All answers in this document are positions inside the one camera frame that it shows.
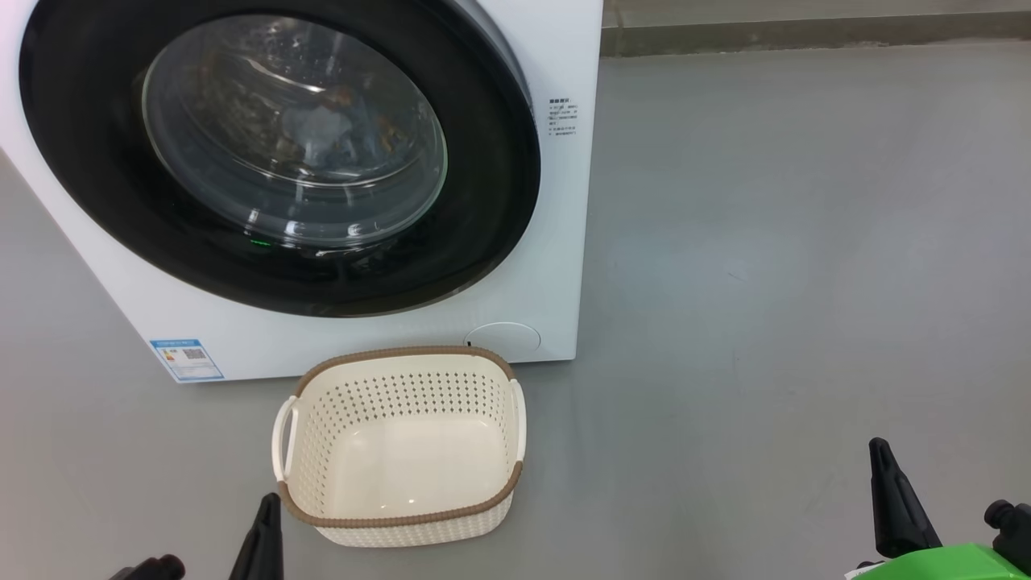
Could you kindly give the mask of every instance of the basket handle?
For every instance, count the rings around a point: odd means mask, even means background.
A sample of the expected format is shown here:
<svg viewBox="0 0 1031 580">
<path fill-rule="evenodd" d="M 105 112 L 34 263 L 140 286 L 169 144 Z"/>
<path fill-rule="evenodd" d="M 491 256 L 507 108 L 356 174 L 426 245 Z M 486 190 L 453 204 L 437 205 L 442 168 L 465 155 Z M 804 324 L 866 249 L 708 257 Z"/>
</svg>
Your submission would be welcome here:
<svg viewBox="0 0 1031 580">
<path fill-rule="evenodd" d="M 291 396 L 279 413 L 275 416 L 275 424 L 272 427 L 272 473 L 275 474 L 276 481 L 285 481 L 290 475 L 290 464 L 294 458 L 294 441 L 297 439 L 297 416 L 300 414 L 294 409 L 297 397 Z M 292 415 L 293 421 L 290 423 L 290 441 L 287 443 L 287 463 L 282 462 L 282 428 L 287 423 L 287 414 Z"/>
<path fill-rule="evenodd" d="M 519 447 L 516 448 L 516 460 L 522 462 L 526 455 L 526 400 L 523 399 L 523 387 L 519 381 L 509 381 L 512 386 L 512 399 L 516 404 L 516 413 L 519 414 Z"/>
</svg>

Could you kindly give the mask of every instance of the laundry basket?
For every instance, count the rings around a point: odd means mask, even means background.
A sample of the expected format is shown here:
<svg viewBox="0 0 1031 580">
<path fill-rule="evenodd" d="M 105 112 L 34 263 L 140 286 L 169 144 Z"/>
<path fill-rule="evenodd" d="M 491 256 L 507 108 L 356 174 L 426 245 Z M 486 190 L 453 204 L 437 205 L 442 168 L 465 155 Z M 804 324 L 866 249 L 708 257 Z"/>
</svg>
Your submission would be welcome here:
<svg viewBox="0 0 1031 580">
<path fill-rule="evenodd" d="M 419 546 L 497 527 L 525 449 L 523 390 L 501 357 L 394 349 L 302 377 L 275 419 L 272 470 L 290 513 L 333 542 Z"/>
</svg>

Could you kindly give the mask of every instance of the wall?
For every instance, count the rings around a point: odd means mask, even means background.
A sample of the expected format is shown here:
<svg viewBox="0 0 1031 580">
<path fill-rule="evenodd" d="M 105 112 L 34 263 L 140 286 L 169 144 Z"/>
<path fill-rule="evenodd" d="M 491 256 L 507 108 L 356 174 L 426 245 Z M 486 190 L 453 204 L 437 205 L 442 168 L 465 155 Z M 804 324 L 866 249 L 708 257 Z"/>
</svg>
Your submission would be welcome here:
<svg viewBox="0 0 1031 580">
<path fill-rule="evenodd" d="M 1031 0 L 605 0 L 603 26 L 633 28 L 1029 9 Z"/>
</svg>

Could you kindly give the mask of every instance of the floor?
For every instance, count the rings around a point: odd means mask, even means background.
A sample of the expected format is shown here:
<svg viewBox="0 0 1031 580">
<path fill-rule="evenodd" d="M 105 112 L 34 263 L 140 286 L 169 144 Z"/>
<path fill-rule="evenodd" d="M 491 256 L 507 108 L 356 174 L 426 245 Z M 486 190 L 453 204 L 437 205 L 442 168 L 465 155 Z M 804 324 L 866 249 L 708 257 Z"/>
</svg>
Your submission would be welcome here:
<svg viewBox="0 0 1031 580">
<path fill-rule="evenodd" d="M 1031 44 L 604 61 L 579 357 L 521 367 L 508 519 L 287 577 L 840 578 L 866 442 L 946 543 L 1031 479 Z M 2 167 L 0 561 L 228 575 L 292 381 L 175 385 Z"/>
</svg>

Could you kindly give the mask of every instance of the washing machine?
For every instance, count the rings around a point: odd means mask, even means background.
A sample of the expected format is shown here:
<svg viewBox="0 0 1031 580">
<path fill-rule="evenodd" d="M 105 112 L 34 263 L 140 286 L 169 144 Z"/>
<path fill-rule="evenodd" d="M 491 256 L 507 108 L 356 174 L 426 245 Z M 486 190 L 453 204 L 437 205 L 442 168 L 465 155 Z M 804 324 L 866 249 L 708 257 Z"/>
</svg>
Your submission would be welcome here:
<svg viewBox="0 0 1031 580">
<path fill-rule="evenodd" d="M 571 360 L 601 9 L 4 0 L 0 146 L 178 382 Z"/>
</svg>

